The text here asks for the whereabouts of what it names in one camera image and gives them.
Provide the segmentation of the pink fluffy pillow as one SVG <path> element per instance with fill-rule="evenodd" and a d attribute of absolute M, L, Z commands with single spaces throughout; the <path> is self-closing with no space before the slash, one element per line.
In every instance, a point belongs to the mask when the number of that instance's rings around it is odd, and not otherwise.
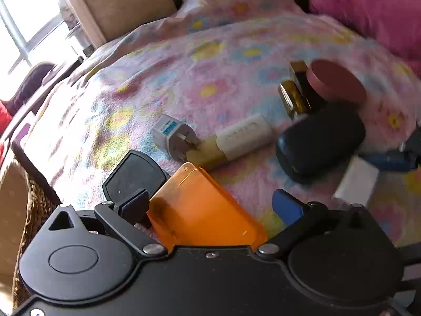
<path fill-rule="evenodd" d="M 420 75 L 420 0 L 310 0 L 310 10 L 374 39 Z"/>

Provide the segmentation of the white small box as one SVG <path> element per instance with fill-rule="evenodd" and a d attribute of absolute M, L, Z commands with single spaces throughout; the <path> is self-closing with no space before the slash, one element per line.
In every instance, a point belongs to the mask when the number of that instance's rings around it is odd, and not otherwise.
<path fill-rule="evenodd" d="M 364 207 L 375 190 L 379 170 L 359 156 L 353 156 L 333 197 L 348 205 Z"/>

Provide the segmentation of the black square case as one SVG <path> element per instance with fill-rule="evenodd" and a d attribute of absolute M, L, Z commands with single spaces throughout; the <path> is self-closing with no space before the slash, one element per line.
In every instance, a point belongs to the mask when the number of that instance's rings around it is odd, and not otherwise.
<path fill-rule="evenodd" d="M 130 150 L 102 184 L 107 201 L 121 202 L 138 190 L 151 198 L 170 176 L 148 155 Z"/>

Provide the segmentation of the dark red round lid jar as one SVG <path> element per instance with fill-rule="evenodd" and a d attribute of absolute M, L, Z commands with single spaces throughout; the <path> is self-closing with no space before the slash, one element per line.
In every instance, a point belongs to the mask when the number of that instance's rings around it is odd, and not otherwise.
<path fill-rule="evenodd" d="M 347 101 L 360 106 L 367 100 L 365 87 L 358 78 L 334 61 L 312 61 L 306 76 L 313 90 L 326 101 Z"/>

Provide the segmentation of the floral pink blanket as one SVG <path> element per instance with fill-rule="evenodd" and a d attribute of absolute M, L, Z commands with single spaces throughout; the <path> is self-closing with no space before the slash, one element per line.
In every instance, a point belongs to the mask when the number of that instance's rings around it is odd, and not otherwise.
<path fill-rule="evenodd" d="M 163 114 L 201 139 L 257 113 L 283 132 L 291 121 L 278 85 L 291 61 L 316 58 L 337 61 L 364 85 L 363 149 L 409 138 L 420 120 L 420 79 L 376 41 L 293 0 L 185 0 L 174 15 L 98 48 L 58 84 L 23 150 L 63 203 L 91 209 L 131 149 L 177 171 L 151 134 Z"/>

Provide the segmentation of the white travel plug adapter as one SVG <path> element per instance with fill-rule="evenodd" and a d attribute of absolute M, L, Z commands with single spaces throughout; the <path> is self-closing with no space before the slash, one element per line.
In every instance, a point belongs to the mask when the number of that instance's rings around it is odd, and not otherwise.
<path fill-rule="evenodd" d="M 179 162 L 185 162 L 186 153 L 200 142 L 190 126 L 166 114 L 158 119 L 151 133 L 154 144 Z"/>

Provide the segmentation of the black oval case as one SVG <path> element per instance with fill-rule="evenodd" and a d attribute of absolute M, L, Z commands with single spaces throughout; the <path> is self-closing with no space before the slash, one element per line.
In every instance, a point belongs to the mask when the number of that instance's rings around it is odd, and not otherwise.
<path fill-rule="evenodd" d="M 355 108 L 329 103 L 286 129 L 276 141 L 275 154 L 292 180 L 308 185 L 347 161 L 365 135 Z"/>

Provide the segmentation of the orange translucent plastic box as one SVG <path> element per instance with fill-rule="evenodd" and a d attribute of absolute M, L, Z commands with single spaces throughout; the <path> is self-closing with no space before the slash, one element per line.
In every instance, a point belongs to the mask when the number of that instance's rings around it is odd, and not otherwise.
<path fill-rule="evenodd" d="M 147 215 L 168 250 L 176 245 L 255 250 L 268 240 L 264 227 L 192 163 L 184 163 L 157 191 Z"/>

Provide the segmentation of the white and beige tube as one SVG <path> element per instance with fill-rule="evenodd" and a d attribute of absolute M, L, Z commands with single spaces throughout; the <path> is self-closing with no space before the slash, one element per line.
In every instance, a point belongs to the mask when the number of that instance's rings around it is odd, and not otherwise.
<path fill-rule="evenodd" d="M 273 139 L 273 129 L 257 113 L 201 141 L 186 152 L 186 160 L 210 171 L 267 146 Z"/>

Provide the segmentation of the woven basket with beige liner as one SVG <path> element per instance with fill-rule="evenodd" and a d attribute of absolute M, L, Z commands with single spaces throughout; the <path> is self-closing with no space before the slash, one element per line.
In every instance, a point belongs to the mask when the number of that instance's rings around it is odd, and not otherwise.
<path fill-rule="evenodd" d="M 1 311 L 10 315 L 28 299 L 19 261 L 60 203 L 41 173 L 26 171 L 16 159 L 1 166 Z"/>

